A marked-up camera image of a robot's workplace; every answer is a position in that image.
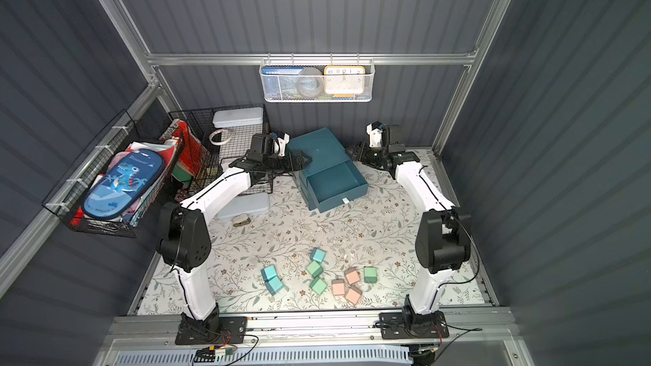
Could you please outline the teal drawer cabinet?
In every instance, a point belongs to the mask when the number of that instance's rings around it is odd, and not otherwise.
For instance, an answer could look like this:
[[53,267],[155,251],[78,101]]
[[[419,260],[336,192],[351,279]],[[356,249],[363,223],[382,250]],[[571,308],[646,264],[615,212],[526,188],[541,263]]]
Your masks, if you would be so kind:
[[288,151],[302,152],[311,158],[305,169],[294,173],[309,210],[323,214],[368,192],[366,179],[330,129],[321,128],[293,138]]

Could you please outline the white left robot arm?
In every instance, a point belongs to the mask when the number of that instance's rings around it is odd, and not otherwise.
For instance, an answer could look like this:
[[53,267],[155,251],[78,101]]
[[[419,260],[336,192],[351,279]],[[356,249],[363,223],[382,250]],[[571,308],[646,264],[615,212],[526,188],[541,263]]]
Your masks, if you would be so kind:
[[235,159],[216,180],[179,203],[161,209],[157,252],[170,266],[184,299],[181,327],[204,336],[220,331],[218,304],[210,291],[205,265],[212,249],[208,225],[234,198],[276,176],[307,168],[312,157],[288,150],[290,136],[255,134],[244,156]]

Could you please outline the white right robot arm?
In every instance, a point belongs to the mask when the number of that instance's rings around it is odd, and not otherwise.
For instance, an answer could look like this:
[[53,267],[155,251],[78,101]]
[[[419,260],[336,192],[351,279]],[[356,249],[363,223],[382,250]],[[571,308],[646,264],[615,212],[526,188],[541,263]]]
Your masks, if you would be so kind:
[[379,121],[366,127],[369,140],[347,149],[354,161],[386,171],[407,192],[421,213],[415,254],[421,266],[415,287],[403,305],[401,324],[406,335],[418,337],[429,331],[445,334],[439,308],[454,276],[471,258],[471,216],[463,215],[434,185],[425,165],[406,150],[398,125]]

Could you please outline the teal plug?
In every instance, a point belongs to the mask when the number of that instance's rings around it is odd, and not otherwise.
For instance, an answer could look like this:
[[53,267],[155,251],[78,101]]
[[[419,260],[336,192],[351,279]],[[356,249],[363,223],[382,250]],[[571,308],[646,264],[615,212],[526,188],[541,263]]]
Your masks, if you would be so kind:
[[265,287],[271,295],[276,295],[283,290],[284,285],[278,277],[273,277],[265,282]]
[[276,267],[274,265],[266,266],[261,270],[264,282],[271,281],[277,277]]
[[318,264],[322,264],[325,260],[325,256],[325,251],[318,247],[315,247],[310,254],[310,259],[314,262],[317,262]]

